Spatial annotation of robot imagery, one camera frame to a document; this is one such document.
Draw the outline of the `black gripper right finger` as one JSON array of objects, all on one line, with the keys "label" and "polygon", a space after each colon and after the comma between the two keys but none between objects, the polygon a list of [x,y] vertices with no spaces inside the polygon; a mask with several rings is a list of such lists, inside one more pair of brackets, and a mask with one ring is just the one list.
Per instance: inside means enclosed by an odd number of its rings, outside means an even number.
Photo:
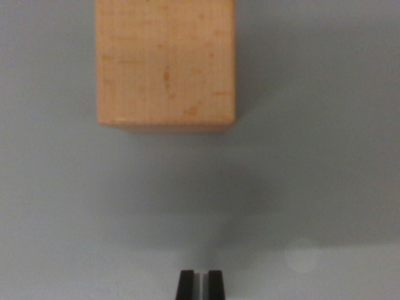
[{"label": "black gripper right finger", "polygon": [[225,300],[223,272],[221,270],[210,270],[202,279],[203,300]]}]

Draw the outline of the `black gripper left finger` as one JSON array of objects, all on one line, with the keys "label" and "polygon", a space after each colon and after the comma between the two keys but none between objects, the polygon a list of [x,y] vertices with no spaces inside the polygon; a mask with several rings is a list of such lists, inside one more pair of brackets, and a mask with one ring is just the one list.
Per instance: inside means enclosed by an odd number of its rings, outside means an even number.
[{"label": "black gripper left finger", "polygon": [[199,300],[201,298],[200,274],[194,270],[182,270],[176,291],[176,300]]}]

